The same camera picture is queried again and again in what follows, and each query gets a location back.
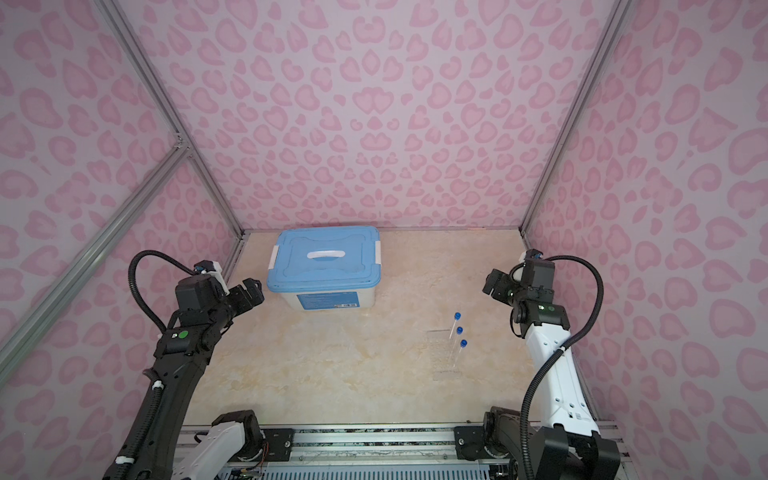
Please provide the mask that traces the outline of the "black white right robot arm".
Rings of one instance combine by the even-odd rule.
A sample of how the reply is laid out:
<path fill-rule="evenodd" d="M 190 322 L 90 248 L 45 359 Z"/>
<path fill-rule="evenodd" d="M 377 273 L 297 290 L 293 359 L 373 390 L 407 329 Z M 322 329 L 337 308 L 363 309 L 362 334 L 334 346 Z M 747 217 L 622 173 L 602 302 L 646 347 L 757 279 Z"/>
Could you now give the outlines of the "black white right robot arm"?
<path fill-rule="evenodd" d="M 571 327 L 564 306 L 554 300 L 559 262 L 584 267 L 596 283 L 586 324 Z M 522 339 L 536 372 L 517 410 L 492 407 L 480 429 L 454 430 L 460 460 L 505 460 L 505 479 L 613 479 L 621 466 L 617 443 L 602 436 L 587 404 L 571 352 L 595 326 L 605 285 L 598 270 L 573 255 L 526 251 L 510 271 L 494 269 L 484 294 L 510 308 L 510 329 Z"/>

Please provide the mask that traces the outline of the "blue capped test tube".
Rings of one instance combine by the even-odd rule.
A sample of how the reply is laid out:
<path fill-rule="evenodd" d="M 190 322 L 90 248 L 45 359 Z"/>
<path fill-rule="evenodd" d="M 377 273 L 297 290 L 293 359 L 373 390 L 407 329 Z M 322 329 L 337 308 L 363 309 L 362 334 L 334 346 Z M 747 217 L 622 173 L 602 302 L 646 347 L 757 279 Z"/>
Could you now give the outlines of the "blue capped test tube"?
<path fill-rule="evenodd" d="M 454 332 L 453 332 L 453 345 L 452 345 L 452 351 L 451 356 L 456 357 L 460 351 L 465 347 L 466 341 L 463 337 L 464 328 L 461 326 L 458 326 Z"/>
<path fill-rule="evenodd" d="M 452 367 L 453 369 L 456 369 L 456 368 L 457 368 L 457 366 L 459 365 L 459 363 L 460 363 L 460 360 L 463 358 L 463 352 L 464 352 L 464 350 L 466 349 L 466 347 L 467 347 L 467 346 L 468 346 L 468 341 L 467 341 L 466 339 L 462 339 L 462 340 L 461 340 L 461 341 L 460 341 L 460 342 L 457 344 L 457 347 L 456 347 L 456 349 L 455 349 L 455 352 L 454 352 L 454 354 L 453 354 L 453 356 L 452 356 L 452 363 L 451 363 L 451 367 Z"/>
<path fill-rule="evenodd" d="M 463 333 L 463 327 L 460 325 L 461 318 L 462 318 L 462 314 L 460 312 L 456 312 L 454 314 L 453 325 L 451 327 L 451 330 L 449 332 L 449 337 L 448 337 L 448 339 L 452 342 L 455 342 L 458 338 L 460 338 Z"/>

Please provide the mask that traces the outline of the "clear acrylic test tube rack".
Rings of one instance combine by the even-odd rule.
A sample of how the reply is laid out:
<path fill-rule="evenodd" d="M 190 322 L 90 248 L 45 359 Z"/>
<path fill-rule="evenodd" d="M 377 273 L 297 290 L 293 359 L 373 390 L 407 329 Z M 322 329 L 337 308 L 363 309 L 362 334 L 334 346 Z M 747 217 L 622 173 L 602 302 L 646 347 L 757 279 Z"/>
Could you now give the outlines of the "clear acrylic test tube rack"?
<path fill-rule="evenodd" d="M 432 379 L 434 381 L 446 381 L 460 374 L 459 365 L 456 369 L 451 367 L 453 342 L 448 339 L 450 330 L 442 329 L 426 332 L 426 344 L 430 355 Z"/>

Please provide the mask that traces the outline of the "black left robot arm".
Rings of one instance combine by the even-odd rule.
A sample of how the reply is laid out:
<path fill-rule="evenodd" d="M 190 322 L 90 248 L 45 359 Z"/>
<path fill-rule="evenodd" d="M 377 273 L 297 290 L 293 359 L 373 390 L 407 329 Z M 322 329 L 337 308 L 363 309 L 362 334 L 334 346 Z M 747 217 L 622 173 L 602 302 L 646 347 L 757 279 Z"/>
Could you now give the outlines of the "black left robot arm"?
<path fill-rule="evenodd" d="M 169 479 L 176 444 L 195 389 L 215 346 L 234 319 L 261 305 L 260 281 L 252 278 L 229 289 L 209 274 L 180 280 L 178 308 L 161 334 L 150 380 L 133 425 L 103 477 L 105 479 Z"/>

